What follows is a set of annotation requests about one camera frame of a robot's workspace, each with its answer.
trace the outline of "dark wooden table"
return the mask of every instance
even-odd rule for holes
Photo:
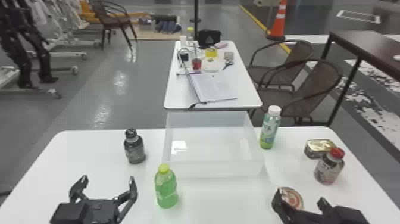
[[[360,63],[363,60],[400,81],[400,61],[393,59],[394,55],[400,55],[400,42],[375,31],[329,32],[329,38],[322,53],[322,59],[325,59],[328,55],[332,42],[335,42],[342,48],[355,54],[357,60],[348,76],[342,93],[337,99],[336,105],[328,119],[327,126],[332,124],[346,92],[358,71]]]

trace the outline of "wicker chair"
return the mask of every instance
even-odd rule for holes
[[[103,25],[101,48],[104,49],[105,31],[108,30],[108,43],[110,43],[111,30],[119,28],[124,34],[130,50],[132,50],[132,44],[126,35],[125,29],[130,27],[136,42],[138,41],[138,37],[136,36],[136,32],[132,26],[132,22],[130,21],[130,17],[126,9],[119,4],[108,1],[92,1],[91,5],[93,12]],[[118,16],[115,11],[123,13],[125,17]]]
[[[263,49],[267,49],[271,46],[275,46],[275,45],[278,45],[283,42],[296,42],[296,45],[292,49],[290,54],[287,56],[285,62],[280,67],[279,66],[278,67],[266,67],[266,66],[253,65],[254,58],[257,53],[259,53]],[[291,63],[293,61],[307,60],[307,59],[311,58],[311,56],[313,55],[314,48],[307,41],[286,40],[283,42],[275,42],[275,43],[269,44],[267,46],[264,46],[264,47],[256,50],[253,53],[253,56],[251,57],[250,65],[247,67],[247,71],[250,74],[250,77],[252,78],[252,80],[258,84],[258,87],[265,85],[271,78],[273,71],[276,71],[276,70],[282,68],[282,66],[284,66],[285,64]],[[282,70],[281,74],[279,76],[275,77],[274,80],[272,82],[270,82],[269,85],[278,86],[279,88],[281,86],[290,86],[292,88],[292,90],[294,91],[295,87],[293,86],[292,82],[300,74],[304,65],[305,64],[298,64],[297,66],[291,67],[290,69]]]
[[[282,108],[282,117],[293,117],[296,124],[301,124],[303,118],[308,118],[312,124],[313,118],[310,114],[317,108],[322,100],[335,88],[342,78],[342,71],[331,62],[322,59],[309,59],[293,62],[283,68],[290,70],[291,67],[298,64],[304,64],[309,61],[317,61],[315,67],[310,71],[297,91],[292,92],[283,89],[258,88],[258,94],[262,101],[261,109],[268,111],[270,105],[278,105]],[[286,74],[275,72],[271,79],[266,83],[268,87],[273,80]]]

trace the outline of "open notebook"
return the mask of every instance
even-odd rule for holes
[[[219,75],[190,74],[190,84],[200,102],[218,102],[237,99],[229,84]]]

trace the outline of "white tabletop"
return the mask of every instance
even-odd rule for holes
[[[123,130],[61,132],[24,175],[0,207],[0,223],[48,223],[60,202],[83,174],[89,177],[85,190],[92,198],[111,198],[127,189],[130,175],[136,179],[139,199],[123,223],[276,223],[282,224],[271,208],[278,186],[295,188],[305,209],[318,212],[317,200],[324,196],[332,205],[360,209],[370,224],[400,223],[400,211],[378,186],[338,136],[326,127],[281,127],[272,150],[263,151],[266,177],[262,190],[247,179],[180,179],[180,202],[161,209],[155,199],[154,174],[161,162],[164,129],[138,130],[144,139],[147,160],[130,165],[124,155]],[[345,168],[331,186],[313,177],[317,161],[303,153],[307,139],[329,138],[345,152]],[[230,181],[241,185],[229,185]]]
[[[234,53],[234,65],[229,66],[225,70],[218,73],[204,73],[206,75],[218,75],[229,84],[234,91],[237,99],[222,102],[212,102],[207,105],[197,105],[194,110],[247,110],[249,108],[258,108],[262,105],[260,97],[255,90],[254,84],[247,72],[238,49],[232,41],[227,42],[228,47],[218,50],[218,61],[222,61],[220,70],[223,68],[224,52],[231,51]],[[174,52],[172,54],[170,76],[168,78],[167,90],[164,99],[164,108],[167,110],[186,110],[192,104],[198,102],[196,93],[190,85],[187,76],[177,76],[179,71],[179,63],[177,59],[177,51],[180,49],[180,41],[175,43]]]

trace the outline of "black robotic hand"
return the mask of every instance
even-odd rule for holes
[[[133,176],[129,179],[129,190],[111,200],[89,199],[83,193],[88,183],[88,177],[83,175],[71,187],[70,202],[58,205],[50,220],[51,224],[118,224],[138,199],[138,189]],[[118,207],[125,202],[126,205],[119,211]]]

